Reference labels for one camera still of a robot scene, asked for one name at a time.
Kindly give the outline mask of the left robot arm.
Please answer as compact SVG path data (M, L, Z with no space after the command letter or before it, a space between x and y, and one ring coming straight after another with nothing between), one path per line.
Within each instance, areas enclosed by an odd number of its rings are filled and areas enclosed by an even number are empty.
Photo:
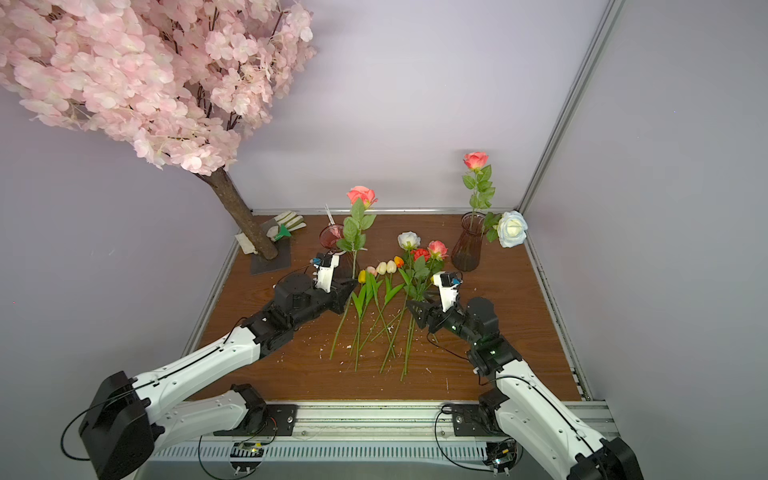
M354 279L291 274L270 302L222 338L155 370L103 380L78 429L97 477L124 479L154 453L195 437L262 433L267 406L251 385L204 400L192 395L278 351L325 312L342 313L357 286Z

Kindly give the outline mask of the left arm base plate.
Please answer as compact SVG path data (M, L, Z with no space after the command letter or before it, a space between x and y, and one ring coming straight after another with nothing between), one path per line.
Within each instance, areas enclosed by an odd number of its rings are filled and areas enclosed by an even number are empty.
M215 431L213 435L289 437L293 434L297 411L296 404L266 404L256 413L249 411L234 429Z

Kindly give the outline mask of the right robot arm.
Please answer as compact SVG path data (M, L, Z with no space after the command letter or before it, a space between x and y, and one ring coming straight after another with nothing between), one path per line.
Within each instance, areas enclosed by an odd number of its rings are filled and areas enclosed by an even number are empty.
M638 459L620 438L606 439L572 413L503 337L491 301L465 307L409 300L417 325L445 329L469 345L467 358L492 389L482 397L485 423L514 439L553 479L641 479Z

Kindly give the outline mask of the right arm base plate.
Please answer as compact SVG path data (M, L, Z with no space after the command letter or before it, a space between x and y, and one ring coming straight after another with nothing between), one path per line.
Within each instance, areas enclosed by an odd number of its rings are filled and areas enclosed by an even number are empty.
M449 404L454 435L457 437L503 437L496 412L478 403Z

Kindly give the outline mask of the white rose large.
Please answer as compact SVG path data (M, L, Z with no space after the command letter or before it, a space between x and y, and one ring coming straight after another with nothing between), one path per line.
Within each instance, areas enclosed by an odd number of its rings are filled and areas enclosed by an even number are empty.
M484 220L487 240L491 243L498 242L503 248L522 245L527 238L527 230L527 222L518 211L489 213Z

